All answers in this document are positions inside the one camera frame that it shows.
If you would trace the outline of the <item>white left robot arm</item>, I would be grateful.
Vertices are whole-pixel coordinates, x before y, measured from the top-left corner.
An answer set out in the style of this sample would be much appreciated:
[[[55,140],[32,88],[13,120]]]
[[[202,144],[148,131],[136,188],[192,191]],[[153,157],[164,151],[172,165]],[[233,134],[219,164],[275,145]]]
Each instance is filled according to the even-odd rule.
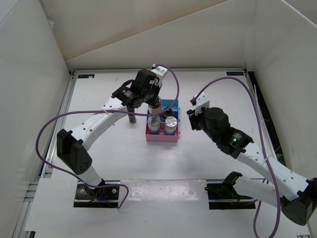
[[[162,66],[138,71],[130,86],[122,85],[112,93],[101,113],[94,113],[72,130],[62,129],[57,134],[57,156],[88,184],[86,191],[92,198],[101,197],[104,186],[88,150],[107,129],[124,116],[130,116],[143,103],[155,110],[160,108],[159,92],[166,73]]]

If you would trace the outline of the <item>black-cap spice jar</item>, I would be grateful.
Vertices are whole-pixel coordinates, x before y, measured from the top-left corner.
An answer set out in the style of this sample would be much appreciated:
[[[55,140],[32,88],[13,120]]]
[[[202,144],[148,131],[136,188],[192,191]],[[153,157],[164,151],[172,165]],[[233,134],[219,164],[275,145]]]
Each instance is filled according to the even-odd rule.
[[[161,99],[158,98],[154,106],[148,106],[149,113],[151,115],[160,116],[162,112]]]
[[[162,113],[162,119],[165,121],[168,117],[173,117],[173,110],[170,108],[169,110],[166,110],[164,113]]]

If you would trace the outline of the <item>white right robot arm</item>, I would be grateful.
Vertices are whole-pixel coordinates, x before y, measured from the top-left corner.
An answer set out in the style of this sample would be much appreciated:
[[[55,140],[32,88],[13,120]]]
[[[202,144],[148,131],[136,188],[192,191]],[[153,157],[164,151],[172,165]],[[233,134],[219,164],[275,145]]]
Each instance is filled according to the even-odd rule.
[[[231,127],[228,115],[220,108],[188,110],[192,130],[203,131],[217,148],[249,166],[268,184],[253,181],[239,172],[231,172],[222,183],[228,198],[245,195],[278,209],[293,223],[304,226],[317,208],[317,179],[307,179],[290,170],[264,152],[252,137]]]

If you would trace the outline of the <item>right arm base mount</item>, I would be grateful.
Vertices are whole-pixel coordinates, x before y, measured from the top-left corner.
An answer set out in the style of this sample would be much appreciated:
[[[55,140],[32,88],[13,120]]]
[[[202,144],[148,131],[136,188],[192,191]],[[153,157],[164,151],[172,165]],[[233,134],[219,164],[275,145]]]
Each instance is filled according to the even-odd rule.
[[[233,188],[223,183],[208,183],[205,187],[208,194],[210,210],[246,210],[255,209],[255,201],[248,196],[239,195]]]

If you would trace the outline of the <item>silver-lid shaker bottle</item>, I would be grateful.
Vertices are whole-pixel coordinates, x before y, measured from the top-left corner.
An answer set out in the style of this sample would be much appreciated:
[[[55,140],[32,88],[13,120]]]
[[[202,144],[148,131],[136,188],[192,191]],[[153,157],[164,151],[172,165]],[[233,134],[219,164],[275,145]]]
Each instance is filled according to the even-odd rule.
[[[164,133],[165,135],[174,135],[178,125],[178,120],[174,116],[169,116],[164,121]]]
[[[148,117],[148,128],[150,134],[159,134],[160,132],[160,116],[149,116]]]

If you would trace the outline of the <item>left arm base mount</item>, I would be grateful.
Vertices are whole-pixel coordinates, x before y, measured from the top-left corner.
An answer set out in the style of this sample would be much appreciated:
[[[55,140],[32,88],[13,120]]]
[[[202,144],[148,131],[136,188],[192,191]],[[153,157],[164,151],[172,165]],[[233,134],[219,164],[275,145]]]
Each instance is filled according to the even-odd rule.
[[[75,208],[116,208],[118,207],[120,187],[109,186],[91,196],[82,182],[77,182],[73,207]]]

